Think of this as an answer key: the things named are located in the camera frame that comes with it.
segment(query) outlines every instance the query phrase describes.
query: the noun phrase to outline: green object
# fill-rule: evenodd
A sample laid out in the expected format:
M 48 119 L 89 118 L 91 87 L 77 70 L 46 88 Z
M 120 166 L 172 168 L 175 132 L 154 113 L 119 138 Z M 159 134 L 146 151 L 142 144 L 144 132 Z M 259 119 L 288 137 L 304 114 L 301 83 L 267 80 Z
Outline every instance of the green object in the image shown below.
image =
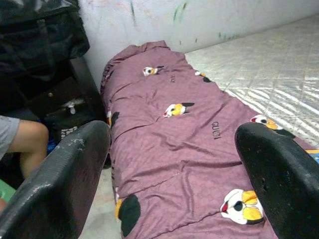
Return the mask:
M 0 179 L 0 197 L 8 202 L 14 193 L 15 189 Z

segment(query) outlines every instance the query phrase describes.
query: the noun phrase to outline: green paint stain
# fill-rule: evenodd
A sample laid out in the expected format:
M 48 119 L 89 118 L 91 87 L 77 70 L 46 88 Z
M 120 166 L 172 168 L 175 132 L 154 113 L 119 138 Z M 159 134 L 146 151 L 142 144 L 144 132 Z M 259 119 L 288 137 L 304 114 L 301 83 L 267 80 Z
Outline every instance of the green paint stain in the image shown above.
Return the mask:
M 236 39 L 236 38 L 238 38 L 238 37 L 239 37 L 238 34 L 234 34 L 234 35 L 232 36 L 232 39 Z
M 187 7 L 187 4 L 188 4 L 188 2 L 184 2 L 183 4 L 180 4 L 180 5 L 175 9 L 174 17 L 173 17 L 174 22 L 176 22 L 176 20 L 178 20 L 179 22 L 182 21 L 182 19 L 183 19 L 183 13 L 184 13 L 184 10 L 185 10 L 186 7 Z
M 134 6 L 132 1 L 131 1 L 131 12 L 132 12 L 132 19 L 134 22 L 134 26 L 136 26 L 136 18 L 135 18 Z
M 178 11 L 178 8 L 176 8 L 176 9 L 175 9 L 175 13 L 174 13 L 174 21 L 176 20 L 177 11 Z

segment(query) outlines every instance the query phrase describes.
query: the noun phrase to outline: purple blanket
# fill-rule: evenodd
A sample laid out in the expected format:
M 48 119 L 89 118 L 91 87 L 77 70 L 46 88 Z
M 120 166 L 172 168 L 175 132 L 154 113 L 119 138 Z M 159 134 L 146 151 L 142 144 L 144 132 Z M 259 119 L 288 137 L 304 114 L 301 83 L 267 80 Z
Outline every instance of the purple blanket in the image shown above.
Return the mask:
M 124 238 L 277 238 L 234 134 L 249 121 L 292 134 L 219 90 L 163 41 L 116 55 L 101 94 Z

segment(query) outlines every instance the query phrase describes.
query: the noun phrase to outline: white wall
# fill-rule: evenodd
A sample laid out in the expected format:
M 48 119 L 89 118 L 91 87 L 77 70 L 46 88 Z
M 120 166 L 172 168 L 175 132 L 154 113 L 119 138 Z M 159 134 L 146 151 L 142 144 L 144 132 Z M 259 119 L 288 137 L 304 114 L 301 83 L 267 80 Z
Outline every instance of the white wall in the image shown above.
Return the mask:
M 95 83 L 130 44 L 188 52 L 319 13 L 319 0 L 79 0 Z

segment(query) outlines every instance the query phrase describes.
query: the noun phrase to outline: white mattress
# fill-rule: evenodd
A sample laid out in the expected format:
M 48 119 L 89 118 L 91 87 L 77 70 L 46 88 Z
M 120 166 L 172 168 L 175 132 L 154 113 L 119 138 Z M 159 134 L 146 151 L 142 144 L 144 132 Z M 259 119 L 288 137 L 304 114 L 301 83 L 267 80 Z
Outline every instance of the white mattress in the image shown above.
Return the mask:
M 319 15 L 189 52 L 230 95 L 319 148 Z

